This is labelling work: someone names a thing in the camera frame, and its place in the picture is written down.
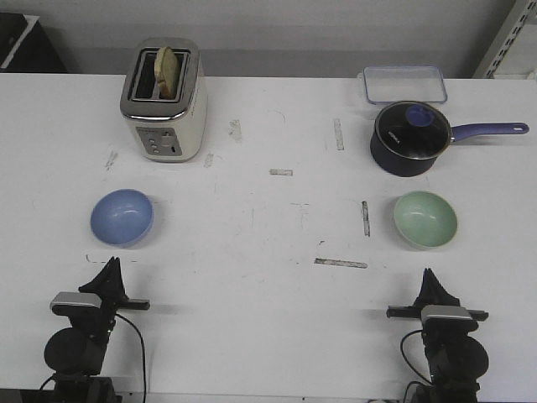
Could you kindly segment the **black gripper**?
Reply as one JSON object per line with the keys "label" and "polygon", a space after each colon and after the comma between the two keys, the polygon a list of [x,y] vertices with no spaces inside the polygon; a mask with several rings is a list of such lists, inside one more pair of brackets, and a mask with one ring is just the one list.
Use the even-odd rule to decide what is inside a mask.
{"label": "black gripper", "polygon": [[95,294],[102,299],[99,310],[69,316],[71,326],[87,336],[108,336],[115,327],[115,316],[118,310],[147,311],[150,308],[149,300],[126,297],[118,257],[111,257],[97,276],[80,286],[78,291]]}
{"label": "black gripper", "polygon": [[413,306],[389,306],[386,317],[419,320],[421,329],[416,332],[423,334],[466,336],[478,329],[479,322],[488,319],[488,312],[460,305],[460,300],[444,288],[432,269],[426,268]]}

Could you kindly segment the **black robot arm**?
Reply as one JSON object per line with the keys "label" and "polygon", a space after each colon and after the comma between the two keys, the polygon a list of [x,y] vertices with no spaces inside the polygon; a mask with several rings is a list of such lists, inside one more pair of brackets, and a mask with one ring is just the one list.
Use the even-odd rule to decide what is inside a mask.
{"label": "black robot arm", "polygon": [[480,385],[477,379],[486,374],[489,357],[486,349],[469,336],[489,313],[468,310],[460,300],[446,291],[433,270],[424,269],[420,293],[410,306],[389,306],[387,317],[418,319],[421,328],[407,333],[399,343],[405,363],[412,369],[404,343],[415,334],[421,336],[429,375],[414,373],[421,381],[406,386],[403,402],[476,402]]}
{"label": "black robot arm", "polygon": [[112,379],[101,376],[109,339],[118,318],[132,322],[120,310],[147,311],[150,302],[127,296],[118,257],[110,258],[90,282],[76,292],[61,291],[50,310],[67,317],[70,326],[46,343],[44,361],[54,371],[48,402],[121,402]]}

